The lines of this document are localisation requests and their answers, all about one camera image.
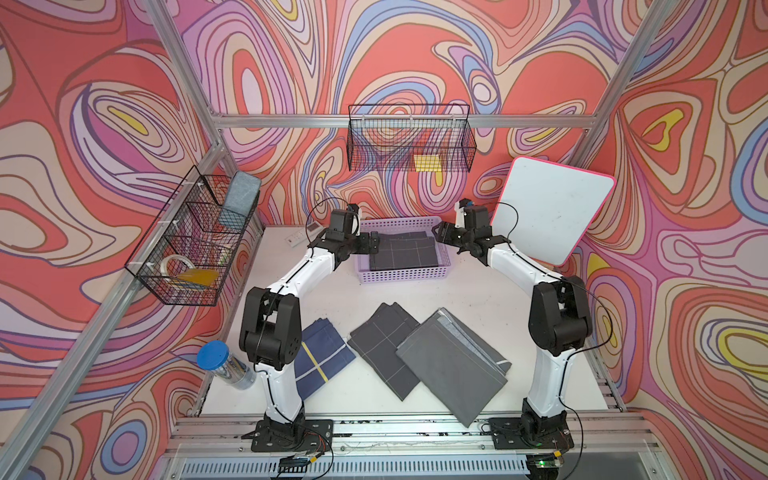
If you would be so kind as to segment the dark grey grid pillowcase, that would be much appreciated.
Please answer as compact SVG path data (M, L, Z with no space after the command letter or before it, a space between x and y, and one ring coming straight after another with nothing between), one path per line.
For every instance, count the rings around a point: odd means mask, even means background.
M371 271L438 267L436 243L425 231L379 234L378 252L369 256Z

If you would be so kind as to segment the dark grey checked pillowcase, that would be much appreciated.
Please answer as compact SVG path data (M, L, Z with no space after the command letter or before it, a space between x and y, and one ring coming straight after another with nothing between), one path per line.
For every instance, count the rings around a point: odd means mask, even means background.
M418 327L419 322L401 305L382 303L350 333L348 341L400 401L408 397L420 380L397 355L397 349Z

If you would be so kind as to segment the navy yellow-striped pillowcase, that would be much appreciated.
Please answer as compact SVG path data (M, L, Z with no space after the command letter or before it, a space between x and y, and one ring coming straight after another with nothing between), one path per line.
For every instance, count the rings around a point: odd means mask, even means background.
M297 391L307 400L356 359L353 350L327 318L302 331L302 342L293 363Z

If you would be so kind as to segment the plain grey pillowcase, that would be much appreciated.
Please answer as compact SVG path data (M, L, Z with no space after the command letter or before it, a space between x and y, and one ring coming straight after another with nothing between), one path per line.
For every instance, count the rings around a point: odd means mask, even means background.
M511 362L445 308L396 348L396 355L463 426L507 384Z

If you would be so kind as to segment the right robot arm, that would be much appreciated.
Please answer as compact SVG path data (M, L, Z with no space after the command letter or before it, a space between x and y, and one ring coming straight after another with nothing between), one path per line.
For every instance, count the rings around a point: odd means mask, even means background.
M533 381L523 400L522 433L531 443L564 431L567 413L562 394L570 359L592 335L588 291L578 276L562 276L520 252L492 231L490 213L468 199L456 204L456 220L432 228L437 242L467 252L530 295L528 331L537 347Z

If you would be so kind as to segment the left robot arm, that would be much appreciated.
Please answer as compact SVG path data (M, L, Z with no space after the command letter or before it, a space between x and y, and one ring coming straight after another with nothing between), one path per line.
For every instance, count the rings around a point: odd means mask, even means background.
M265 420L280 430L296 430L304 418L294 368L302 348L301 298L351 256L378 251L379 235L361 230L359 212L356 204L333 210L329 226L309 241L295 266L246 294L238 346L265 392Z

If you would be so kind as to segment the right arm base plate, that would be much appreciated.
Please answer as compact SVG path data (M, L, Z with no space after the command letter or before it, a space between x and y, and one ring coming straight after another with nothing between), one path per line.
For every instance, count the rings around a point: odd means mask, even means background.
M497 417L488 421L496 450L568 451L574 447L566 418L525 414Z

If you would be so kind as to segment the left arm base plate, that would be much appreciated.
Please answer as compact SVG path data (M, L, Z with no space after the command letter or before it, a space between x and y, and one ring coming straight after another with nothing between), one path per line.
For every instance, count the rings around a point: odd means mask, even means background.
M301 420L280 423L266 418L255 430L243 436L250 439L255 453L326 452L331 449L334 433L332 420Z

